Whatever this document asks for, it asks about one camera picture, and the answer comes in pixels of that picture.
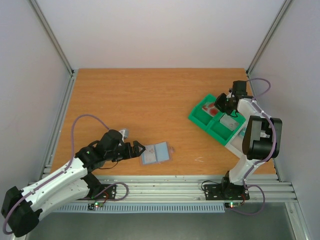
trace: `gray floor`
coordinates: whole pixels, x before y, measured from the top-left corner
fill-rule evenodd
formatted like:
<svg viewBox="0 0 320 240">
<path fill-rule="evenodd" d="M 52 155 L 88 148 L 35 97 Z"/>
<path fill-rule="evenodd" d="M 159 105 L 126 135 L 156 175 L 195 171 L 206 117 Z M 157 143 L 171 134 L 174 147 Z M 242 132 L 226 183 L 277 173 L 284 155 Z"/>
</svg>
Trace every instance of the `gray floor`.
<svg viewBox="0 0 320 240">
<path fill-rule="evenodd" d="M 261 204 L 243 206 L 254 212 Z M 52 213 L 27 240 L 291 240 L 284 203 L 256 216 L 226 213 Z"/>
</svg>

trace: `green tray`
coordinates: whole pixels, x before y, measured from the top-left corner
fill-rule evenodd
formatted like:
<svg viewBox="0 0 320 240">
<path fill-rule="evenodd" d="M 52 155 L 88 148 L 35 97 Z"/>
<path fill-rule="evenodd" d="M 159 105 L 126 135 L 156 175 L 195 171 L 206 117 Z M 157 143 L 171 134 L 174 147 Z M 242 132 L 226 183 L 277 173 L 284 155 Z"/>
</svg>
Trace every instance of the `green tray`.
<svg viewBox="0 0 320 240">
<path fill-rule="evenodd" d="M 230 129 L 228 129 L 220 123 L 220 119 L 225 115 L 225 113 L 219 111 L 214 117 L 212 117 L 202 109 L 205 103 L 214 103 L 215 101 L 216 97 L 214 97 L 211 94 L 208 94 L 201 102 L 199 102 L 193 108 L 188 118 L 192 122 L 194 122 L 198 127 L 203 129 L 206 133 L 208 133 L 211 137 L 213 137 L 219 143 L 225 146 L 230 141 L 230 139 L 236 134 L 239 128 L 242 127 L 246 119 L 239 113 L 236 114 L 236 112 L 233 111 L 232 115 L 238 116 L 233 117 L 233 119 L 239 123 L 239 126 L 234 131 L 231 131 Z"/>
</svg>

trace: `white wall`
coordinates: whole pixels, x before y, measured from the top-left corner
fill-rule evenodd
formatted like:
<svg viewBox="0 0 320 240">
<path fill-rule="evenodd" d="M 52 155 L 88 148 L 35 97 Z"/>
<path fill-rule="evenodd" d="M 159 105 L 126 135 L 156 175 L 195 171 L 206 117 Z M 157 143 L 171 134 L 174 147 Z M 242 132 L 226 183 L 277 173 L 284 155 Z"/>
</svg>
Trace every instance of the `white wall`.
<svg viewBox="0 0 320 240">
<path fill-rule="evenodd" d="M 22 188 L 39 176 L 68 79 L 28 1 L 1 1 L 1 206 L 7 189 Z M 6 237 L 1 230 L 0 239 Z"/>
<path fill-rule="evenodd" d="M 271 80 L 259 103 L 283 121 L 277 163 L 292 181 L 312 239 L 320 239 L 320 2 L 295 0 L 252 77 Z M 254 83 L 257 93 L 265 85 Z"/>
<path fill-rule="evenodd" d="M 283 0 L 38 0 L 74 69 L 247 68 Z"/>
</svg>

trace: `wooden table surface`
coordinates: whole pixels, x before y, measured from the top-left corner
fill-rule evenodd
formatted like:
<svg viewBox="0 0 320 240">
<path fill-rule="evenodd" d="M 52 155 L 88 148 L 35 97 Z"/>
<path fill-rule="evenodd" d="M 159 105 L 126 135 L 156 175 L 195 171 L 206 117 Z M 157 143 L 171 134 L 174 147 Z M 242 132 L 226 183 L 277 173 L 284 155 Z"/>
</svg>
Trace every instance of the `wooden table surface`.
<svg viewBox="0 0 320 240">
<path fill-rule="evenodd" d="M 172 161 L 141 165 L 123 160 L 95 175 L 222 175 L 239 158 L 188 119 L 207 94 L 227 93 L 233 81 L 246 80 L 243 68 L 80 69 L 62 127 L 52 171 L 70 159 L 70 130 L 76 117 L 93 114 L 111 129 L 127 128 L 127 141 L 143 145 L 168 142 Z M 106 129 L 81 118 L 74 131 L 75 151 L 100 140 Z M 107 162 L 104 167 L 113 166 Z M 272 161 L 255 173 L 274 174 Z"/>
</svg>

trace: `robotic arm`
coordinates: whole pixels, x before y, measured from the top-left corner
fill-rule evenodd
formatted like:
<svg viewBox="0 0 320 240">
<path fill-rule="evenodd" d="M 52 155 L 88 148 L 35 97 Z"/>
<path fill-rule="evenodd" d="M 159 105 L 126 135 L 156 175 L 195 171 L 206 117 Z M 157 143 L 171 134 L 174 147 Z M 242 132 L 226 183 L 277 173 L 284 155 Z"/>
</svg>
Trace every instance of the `robotic arm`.
<svg viewBox="0 0 320 240">
<path fill-rule="evenodd" d="M 81 148 L 72 160 L 47 177 L 21 190 L 16 186 L 9 189 L 1 214 L 14 235 L 26 235 L 45 216 L 69 202 L 85 197 L 96 199 L 108 185 L 102 185 L 92 171 L 102 167 L 106 161 L 119 162 L 139 157 L 146 149 L 138 141 L 133 141 L 133 146 L 129 142 L 124 143 L 126 137 L 128 130 L 111 129 L 100 141 Z M 109 199 L 114 199 L 112 193 L 108 195 Z"/>
<path fill-rule="evenodd" d="M 245 193 L 246 179 L 262 164 L 279 154 L 282 121 L 267 115 L 257 101 L 247 93 L 247 81 L 235 81 L 229 95 L 222 93 L 215 101 L 215 107 L 227 115 L 233 111 L 242 114 L 247 128 L 242 142 L 239 162 L 222 178 L 220 195 L 224 199 L 237 200 Z"/>
</svg>

